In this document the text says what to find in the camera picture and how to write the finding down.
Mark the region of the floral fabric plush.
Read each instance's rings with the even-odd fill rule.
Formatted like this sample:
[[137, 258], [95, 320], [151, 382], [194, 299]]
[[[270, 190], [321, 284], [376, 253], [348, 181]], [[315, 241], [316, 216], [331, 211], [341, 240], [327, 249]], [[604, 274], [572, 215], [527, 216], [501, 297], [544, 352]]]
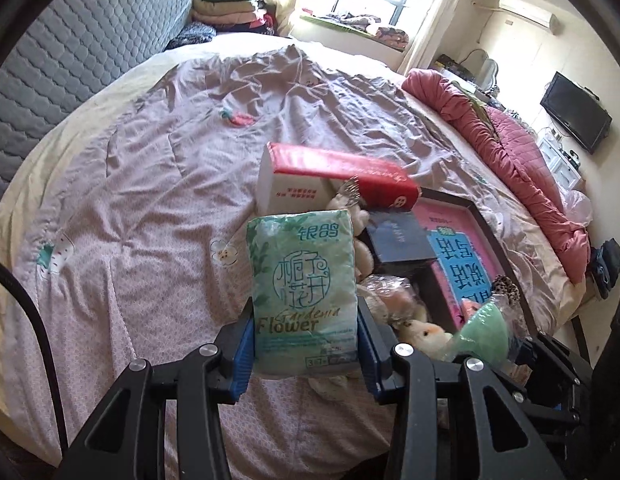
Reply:
[[357, 292], [379, 323], [398, 326], [406, 321], [428, 321], [427, 307], [407, 278], [369, 275], [357, 284]]

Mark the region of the beige plush bunny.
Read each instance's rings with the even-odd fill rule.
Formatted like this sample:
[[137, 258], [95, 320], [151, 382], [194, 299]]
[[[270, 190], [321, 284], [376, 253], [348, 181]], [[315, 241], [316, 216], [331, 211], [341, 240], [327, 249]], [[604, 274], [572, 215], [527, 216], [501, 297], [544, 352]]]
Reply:
[[395, 323], [398, 341], [410, 344], [413, 348], [429, 356], [441, 360], [452, 335], [441, 326], [418, 320], [403, 320]]

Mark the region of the mint green plush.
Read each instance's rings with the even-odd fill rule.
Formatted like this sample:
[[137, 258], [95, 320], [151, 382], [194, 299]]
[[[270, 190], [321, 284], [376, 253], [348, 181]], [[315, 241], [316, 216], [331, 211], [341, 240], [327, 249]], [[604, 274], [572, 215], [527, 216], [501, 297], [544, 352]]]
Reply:
[[509, 352], [509, 328], [494, 299], [488, 300], [452, 336], [444, 352], [444, 360], [458, 356], [474, 356], [493, 366], [505, 363]]

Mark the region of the green Gardenia tissue pack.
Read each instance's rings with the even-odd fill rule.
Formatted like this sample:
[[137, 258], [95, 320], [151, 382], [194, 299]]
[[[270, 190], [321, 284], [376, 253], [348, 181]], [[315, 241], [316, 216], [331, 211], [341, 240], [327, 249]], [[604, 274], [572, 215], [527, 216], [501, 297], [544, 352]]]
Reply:
[[357, 281], [346, 209], [252, 219], [255, 370], [336, 376], [357, 366]]

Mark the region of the dark blue small box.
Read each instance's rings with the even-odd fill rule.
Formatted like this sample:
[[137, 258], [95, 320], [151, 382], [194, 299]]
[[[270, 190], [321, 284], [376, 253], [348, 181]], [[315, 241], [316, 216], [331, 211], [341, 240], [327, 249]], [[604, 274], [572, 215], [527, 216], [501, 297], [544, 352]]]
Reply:
[[416, 264], [437, 258], [413, 212], [373, 210], [366, 233], [380, 264]]

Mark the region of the black tray with pink book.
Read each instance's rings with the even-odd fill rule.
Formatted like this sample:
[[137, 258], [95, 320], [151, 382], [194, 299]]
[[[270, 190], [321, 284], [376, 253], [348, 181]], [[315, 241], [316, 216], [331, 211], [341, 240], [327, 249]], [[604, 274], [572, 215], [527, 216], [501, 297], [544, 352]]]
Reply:
[[366, 230], [363, 240], [373, 253], [375, 272], [407, 278], [424, 300], [429, 320], [444, 330], [455, 333], [462, 327], [462, 301], [484, 304], [497, 275], [518, 282], [500, 242], [470, 200], [424, 188], [413, 208], [406, 211], [413, 212], [426, 230], [435, 260], [380, 264]]

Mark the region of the dark blue clothes heap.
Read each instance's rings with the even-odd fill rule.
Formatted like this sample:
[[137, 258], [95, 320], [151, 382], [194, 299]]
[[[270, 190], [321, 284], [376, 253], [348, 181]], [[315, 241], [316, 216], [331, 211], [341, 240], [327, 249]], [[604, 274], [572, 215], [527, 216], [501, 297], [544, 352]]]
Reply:
[[587, 267], [602, 299], [607, 299], [620, 275], [620, 245], [614, 239], [606, 240], [600, 247], [590, 248]]

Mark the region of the mauve patterned bed sheet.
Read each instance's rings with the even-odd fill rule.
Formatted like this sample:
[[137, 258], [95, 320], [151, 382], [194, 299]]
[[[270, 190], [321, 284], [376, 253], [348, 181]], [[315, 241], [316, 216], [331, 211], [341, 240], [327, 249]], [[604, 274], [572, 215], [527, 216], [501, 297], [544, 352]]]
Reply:
[[16, 278], [50, 337], [75, 434], [129, 362], [178, 360], [240, 314], [245, 234], [270, 142], [395, 162], [472, 200], [535, 322], [553, 330], [572, 284], [538, 223], [464, 138], [381, 77], [294, 46], [184, 62], [55, 171], [16, 237]]

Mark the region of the cream teddy bear with crown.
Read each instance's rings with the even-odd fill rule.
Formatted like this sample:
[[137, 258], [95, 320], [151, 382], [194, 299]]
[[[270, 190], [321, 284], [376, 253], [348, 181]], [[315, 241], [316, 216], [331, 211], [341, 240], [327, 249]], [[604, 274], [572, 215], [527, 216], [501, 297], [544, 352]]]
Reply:
[[350, 214], [353, 232], [354, 274], [357, 283], [365, 280], [374, 270], [372, 252], [359, 240], [359, 236], [365, 231], [369, 222], [368, 211], [361, 208], [360, 200], [359, 180], [357, 177], [352, 177], [339, 186], [336, 195], [326, 206], [327, 209], [344, 209]]

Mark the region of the red and white tissue box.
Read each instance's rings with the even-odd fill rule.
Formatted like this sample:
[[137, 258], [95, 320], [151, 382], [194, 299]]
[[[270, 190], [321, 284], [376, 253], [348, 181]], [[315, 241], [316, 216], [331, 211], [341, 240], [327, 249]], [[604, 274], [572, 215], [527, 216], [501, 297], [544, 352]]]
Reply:
[[357, 181], [362, 204], [372, 209], [410, 210], [421, 195], [395, 162], [270, 142], [261, 157], [255, 209], [259, 216], [321, 210], [350, 179]]

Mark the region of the white drawer cabinet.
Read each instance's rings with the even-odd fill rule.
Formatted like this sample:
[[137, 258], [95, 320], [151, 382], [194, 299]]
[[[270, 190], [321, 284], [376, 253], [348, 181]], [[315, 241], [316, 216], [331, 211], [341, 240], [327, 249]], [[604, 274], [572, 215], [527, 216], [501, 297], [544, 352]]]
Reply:
[[565, 191], [585, 191], [577, 154], [568, 154], [562, 146], [562, 136], [552, 127], [538, 134], [538, 149], [556, 183]]

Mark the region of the pink rumpled quilt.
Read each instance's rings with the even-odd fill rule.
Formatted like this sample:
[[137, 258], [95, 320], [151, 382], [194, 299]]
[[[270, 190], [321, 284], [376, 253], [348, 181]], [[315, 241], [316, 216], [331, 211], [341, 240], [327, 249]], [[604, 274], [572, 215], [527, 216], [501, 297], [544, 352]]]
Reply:
[[584, 281], [590, 240], [564, 214], [558, 185], [534, 139], [518, 122], [479, 103], [435, 70], [412, 70], [402, 89], [437, 112], [528, 209], [573, 284]]

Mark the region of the white standing fan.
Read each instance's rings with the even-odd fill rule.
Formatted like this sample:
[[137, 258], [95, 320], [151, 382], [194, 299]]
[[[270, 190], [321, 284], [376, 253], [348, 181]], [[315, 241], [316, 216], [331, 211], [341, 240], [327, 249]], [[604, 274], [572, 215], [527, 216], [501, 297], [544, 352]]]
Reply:
[[471, 75], [471, 82], [487, 96], [497, 96], [500, 89], [497, 85], [498, 64], [483, 49], [470, 51], [461, 65]]

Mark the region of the grey quilted headboard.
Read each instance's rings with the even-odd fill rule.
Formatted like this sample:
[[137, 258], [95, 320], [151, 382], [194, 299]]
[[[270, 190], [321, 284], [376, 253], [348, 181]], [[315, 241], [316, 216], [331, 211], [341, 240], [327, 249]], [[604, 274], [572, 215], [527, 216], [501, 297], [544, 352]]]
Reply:
[[168, 46], [191, 0], [53, 0], [0, 68], [0, 201], [70, 113]]

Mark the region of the white air conditioner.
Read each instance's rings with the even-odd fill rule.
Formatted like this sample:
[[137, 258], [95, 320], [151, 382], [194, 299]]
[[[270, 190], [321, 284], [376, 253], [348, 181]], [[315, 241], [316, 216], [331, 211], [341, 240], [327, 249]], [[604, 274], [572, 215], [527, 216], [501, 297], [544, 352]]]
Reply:
[[519, 18], [549, 30], [553, 35], [560, 33], [560, 21], [556, 15], [524, 0], [498, 0], [498, 8]]

